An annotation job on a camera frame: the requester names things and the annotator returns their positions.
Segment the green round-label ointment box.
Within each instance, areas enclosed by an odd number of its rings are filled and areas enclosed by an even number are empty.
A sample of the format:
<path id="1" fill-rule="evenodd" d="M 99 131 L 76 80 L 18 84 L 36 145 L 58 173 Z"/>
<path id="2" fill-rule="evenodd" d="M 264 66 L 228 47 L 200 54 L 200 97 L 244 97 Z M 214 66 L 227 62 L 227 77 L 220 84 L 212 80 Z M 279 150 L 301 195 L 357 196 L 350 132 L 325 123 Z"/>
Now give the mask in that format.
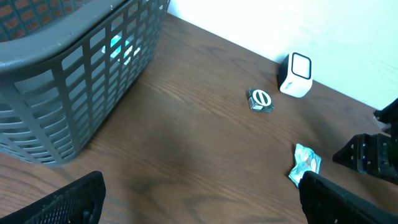
<path id="1" fill-rule="evenodd" d="M 274 110 L 272 98 L 265 90 L 250 88 L 246 91 L 246 98 L 251 111 L 270 113 Z"/>

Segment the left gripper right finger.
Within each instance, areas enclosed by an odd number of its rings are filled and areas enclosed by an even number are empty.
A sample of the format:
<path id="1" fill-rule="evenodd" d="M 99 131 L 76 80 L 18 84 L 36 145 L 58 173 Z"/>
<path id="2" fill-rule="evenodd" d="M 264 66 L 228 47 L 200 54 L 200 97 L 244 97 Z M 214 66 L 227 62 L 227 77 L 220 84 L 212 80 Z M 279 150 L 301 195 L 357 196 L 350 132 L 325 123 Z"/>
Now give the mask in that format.
<path id="1" fill-rule="evenodd" d="M 304 173 L 298 189 L 308 223 L 397 224 L 397 215 L 374 206 L 312 171 Z"/>

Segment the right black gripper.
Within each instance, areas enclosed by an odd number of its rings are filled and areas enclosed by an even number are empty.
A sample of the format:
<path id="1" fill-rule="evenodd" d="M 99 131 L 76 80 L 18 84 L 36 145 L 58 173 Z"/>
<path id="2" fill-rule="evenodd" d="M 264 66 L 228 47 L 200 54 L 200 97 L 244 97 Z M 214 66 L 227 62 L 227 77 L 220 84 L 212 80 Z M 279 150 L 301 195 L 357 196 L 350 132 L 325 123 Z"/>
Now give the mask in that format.
<path id="1" fill-rule="evenodd" d="M 397 104 L 396 98 L 382 110 L 373 112 L 383 134 L 355 135 L 342 149 L 333 155 L 333 162 L 388 181 L 397 183 Z"/>

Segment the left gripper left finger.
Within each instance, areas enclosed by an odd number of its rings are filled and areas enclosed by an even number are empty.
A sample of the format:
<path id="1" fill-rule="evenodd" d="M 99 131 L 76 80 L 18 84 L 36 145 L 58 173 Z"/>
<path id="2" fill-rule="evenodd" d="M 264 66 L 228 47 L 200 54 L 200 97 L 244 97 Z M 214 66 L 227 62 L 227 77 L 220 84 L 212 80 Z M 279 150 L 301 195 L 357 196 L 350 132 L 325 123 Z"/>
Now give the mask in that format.
<path id="1" fill-rule="evenodd" d="M 46 197 L 1 218 L 3 224 L 99 223 L 106 186 L 93 171 Z"/>

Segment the teal wet wipes pack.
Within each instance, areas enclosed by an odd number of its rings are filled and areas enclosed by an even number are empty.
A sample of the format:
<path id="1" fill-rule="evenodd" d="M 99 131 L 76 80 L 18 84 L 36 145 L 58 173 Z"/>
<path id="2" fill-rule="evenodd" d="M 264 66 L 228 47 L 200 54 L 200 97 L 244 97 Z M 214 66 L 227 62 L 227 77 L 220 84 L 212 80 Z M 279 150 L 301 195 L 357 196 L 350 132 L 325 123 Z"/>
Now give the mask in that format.
<path id="1" fill-rule="evenodd" d="M 320 171 L 321 157 L 314 151 L 301 144 L 296 144 L 294 152 L 295 166 L 289 173 L 289 179 L 299 187 L 299 182 L 306 171 L 312 171 L 316 174 Z"/>

